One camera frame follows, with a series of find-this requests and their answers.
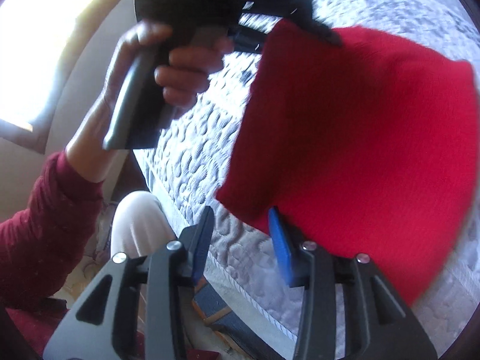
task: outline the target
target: person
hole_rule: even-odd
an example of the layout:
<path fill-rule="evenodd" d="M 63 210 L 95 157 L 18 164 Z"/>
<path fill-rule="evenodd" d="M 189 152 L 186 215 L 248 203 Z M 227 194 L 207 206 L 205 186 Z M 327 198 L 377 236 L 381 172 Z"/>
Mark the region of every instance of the person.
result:
<path fill-rule="evenodd" d="M 115 151 L 103 150 L 102 142 L 122 83 L 142 47 L 164 42 L 171 35 L 170 26 L 143 21 L 121 37 L 104 88 L 75 136 L 64 151 L 47 159 L 28 207 L 0 224 L 0 303 L 10 317 L 0 318 L 0 347 L 18 340 L 20 332 L 41 356 L 67 312 L 66 303 L 51 296 L 80 263 L 95 231 L 102 182 L 116 156 Z M 212 49 L 181 47 L 171 51 L 169 66 L 155 69 L 165 101 L 177 107 L 175 118 L 195 105 L 196 95 L 208 89 L 209 74 L 220 71 L 223 56 L 232 51 L 227 37 L 217 40 Z M 156 226 L 139 223 L 144 217 L 135 215 L 136 210 L 152 210 L 150 219 Z M 120 203 L 113 221 L 112 252 L 125 251 L 130 257 L 149 254 L 174 237 L 153 195 L 133 193 Z M 16 330 L 8 335 L 4 327 L 10 321 Z"/>

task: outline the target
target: sunlight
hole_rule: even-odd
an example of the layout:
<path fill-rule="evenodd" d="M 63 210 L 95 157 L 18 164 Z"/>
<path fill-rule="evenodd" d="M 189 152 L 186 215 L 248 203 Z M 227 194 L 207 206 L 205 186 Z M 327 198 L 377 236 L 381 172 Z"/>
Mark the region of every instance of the sunlight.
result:
<path fill-rule="evenodd" d="M 1 119 L 27 126 L 40 114 L 75 20 L 91 1 L 5 0 L 0 7 Z"/>

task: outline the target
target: sleeve cuff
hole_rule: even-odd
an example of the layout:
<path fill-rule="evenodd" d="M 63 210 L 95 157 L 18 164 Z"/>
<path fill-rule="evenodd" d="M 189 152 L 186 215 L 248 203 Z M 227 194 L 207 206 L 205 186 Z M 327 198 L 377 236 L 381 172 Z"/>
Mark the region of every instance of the sleeve cuff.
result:
<path fill-rule="evenodd" d="M 92 183 L 85 180 L 69 164 L 64 151 L 58 155 L 56 170 L 58 184 L 69 199 L 78 202 L 103 198 L 103 181 Z"/>

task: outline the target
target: wall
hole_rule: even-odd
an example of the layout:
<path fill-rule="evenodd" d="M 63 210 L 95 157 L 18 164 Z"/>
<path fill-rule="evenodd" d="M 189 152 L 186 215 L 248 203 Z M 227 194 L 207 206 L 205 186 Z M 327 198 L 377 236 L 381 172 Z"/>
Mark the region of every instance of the wall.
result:
<path fill-rule="evenodd" d="M 118 38 L 134 23 L 133 0 L 121 0 L 92 37 L 58 102 L 45 156 L 0 139 L 0 221 L 26 207 L 30 190 L 46 157 L 62 150 L 73 137 L 102 89 Z M 124 155 L 119 157 L 104 183 L 107 199 L 115 186 Z"/>

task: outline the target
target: bed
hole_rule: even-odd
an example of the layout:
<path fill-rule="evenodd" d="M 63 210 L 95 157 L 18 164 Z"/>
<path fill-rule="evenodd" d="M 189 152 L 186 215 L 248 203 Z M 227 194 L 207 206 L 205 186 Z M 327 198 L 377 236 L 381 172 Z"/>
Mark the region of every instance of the bed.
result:
<path fill-rule="evenodd" d="M 459 0 L 314 0 L 314 8 L 318 19 L 334 27 L 361 24 L 404 36 L 450 59 L 466 59 L 477 75 L 480 72 L 480 35 Z M 245 15 L 242 20 L 263 31 L 275 24 L 264 16 Z M 302 289 L 282 282 L 270 238 L 241 223 L 215 200 L 259 60 L 257 55 L 228 56 L 225 69 L 212 76 L 210 89 L 195 108 L 162 132 L 157 149 L 137 150 L 135 156 L 176 232 L 194 223 L 206 204 L 212 206 L 216 224 L 206 278 L 250 328 L 289 359 Z M 480 302 L 479 240 L 475 203 L 443 271 L 413 307 L 439 355 Z M 340 295 L 338 309 L 341 313 Z M 344 330 L 338 324 L 339 343 Z M 337 345 L 337 358 L 342 350 Z"/>

